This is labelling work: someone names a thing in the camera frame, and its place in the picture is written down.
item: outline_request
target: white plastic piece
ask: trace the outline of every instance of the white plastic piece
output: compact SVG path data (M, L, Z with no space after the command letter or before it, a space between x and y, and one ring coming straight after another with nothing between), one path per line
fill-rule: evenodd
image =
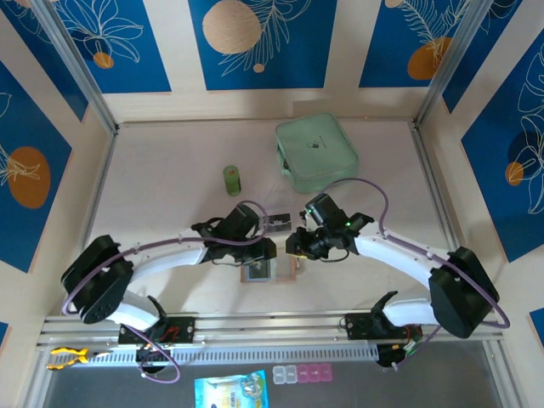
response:
M431 303L426 298L398 300L383 308L388 320L397 327L406 325L438 325Z
M159 320L159 312L147 297L126 291L119 307L107 320L144 332Z
M187 229L180 236L183 238L201 238L200 234L192 229ZM202 262L206 252L207 248L204 242L187 242L177 246L150 250L148 252L149 260L134 268L133 277L130 281L132 283L145 276L177 266L197 265Z
M297 383L297 366L296 365L286 365L286 383L287 384Z
M400 238L403 241L408 241L414 245L425 248L424 245L419 244L413 240L409 240L401 235L392 233L393 236ZM378 223L371 223L365 226L360 232L360 235L355 238L355 245L357 251L363 257L375 258L378 261L382 261L387 265L392 266L408 274L416 281L424 285L428 289L428 278L431 275L433 268L439 268L442 266L440 263L434 262L427 257L422 256L419 253L410 251L398 244L387 240L382 236ZM447 251L434 249L428 250L441 257L448 258Z
M276 385L286 383L286 368L284 365L276 365L272 367L272 381Z
M406 345L403 347L403 349L404 349L405 351L411 351L411 350L416 346L416 344L417 344L416 342L414 342L413 340L410 340L410 341L408 342L408 344L406 344Z

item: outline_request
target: orange fruit illustration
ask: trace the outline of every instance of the orange fruit illustration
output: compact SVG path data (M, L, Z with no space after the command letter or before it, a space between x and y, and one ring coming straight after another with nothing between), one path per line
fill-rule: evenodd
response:
M511 162L507 166L506 177L510 185L519 185L524 179L524 167L517 161Z
M14 174L8 178L11 195L23 207L41 207L48 198L51 185L47 159L40 150L27 146L16 149L9 159L8 166L14 170Z
M418 81L433 79L450 43L451 38L441 37L418 48L408 62L410 77Z
M105 70L109 70L111 67L113 67L113 58L111 58L110 55L102 52L98 52L94 55L93 61L96 65L98 65L100 68L103 68Z

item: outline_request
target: yellow object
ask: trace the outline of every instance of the yellow object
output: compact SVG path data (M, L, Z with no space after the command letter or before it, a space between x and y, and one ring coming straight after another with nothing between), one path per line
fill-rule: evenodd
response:
M94 63L104 70L109 70L114 65L111 55L99 51L93 56Z
M61 353L68 353L73 354L76 357L72 360L66 361L64 364L48 364L48 370L62 370L63 368L66 368L67 366L72 366L76 363L82 363L87 364L88 363L88 348L67 348L67 347L58 347L51 350L51 355L61 354Z

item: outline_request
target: mint green case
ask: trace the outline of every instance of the mint green case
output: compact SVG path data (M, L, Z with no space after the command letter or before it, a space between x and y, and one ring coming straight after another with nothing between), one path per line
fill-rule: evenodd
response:
M359 157L337 118L306 116L276 128L281 172L299 193L323 190L344 177L355 177Z

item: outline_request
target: blue card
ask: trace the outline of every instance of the blue card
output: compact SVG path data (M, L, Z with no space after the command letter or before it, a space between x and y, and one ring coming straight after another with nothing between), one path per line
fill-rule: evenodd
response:
M8 324L0 321L0 348L2 347L3 339L6 337L8 332Z
M0 0L0 9L81 121L88 107L87 98L38 23L28 1Z
M442 96L452 112L523 0L495 0Z
M28 272L71 147L0 63L0 261Z
M143 0L53 5L104 94L170 92Z
M209 91L323 88L337 0L189 0Z
M426 87L469 3L382 0L360 87Z
M462 144L508 260L544 244L544 31Z
M542 347L544 347L544 309L538 309L529 313L533 325L535 325L536 333L541 339Z

